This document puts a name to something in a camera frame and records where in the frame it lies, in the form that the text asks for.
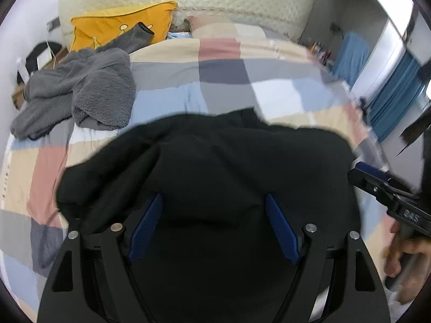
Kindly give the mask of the person's right hand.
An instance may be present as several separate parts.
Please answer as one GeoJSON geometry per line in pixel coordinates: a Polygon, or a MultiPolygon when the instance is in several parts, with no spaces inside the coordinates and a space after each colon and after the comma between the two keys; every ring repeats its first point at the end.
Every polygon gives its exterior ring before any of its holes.
{"type": "Polygon", "coordinates": [[[391,278],[401,275],[396,301],[404,305],[416,298],[430,275],[430,238],[403,236],[401,224],[397,221],[392,225],[390,232],[394,238],[387,249],[384,271],[391,278]],[[416,259],[405,270],[401,259],[407,254],[416,259]]]}

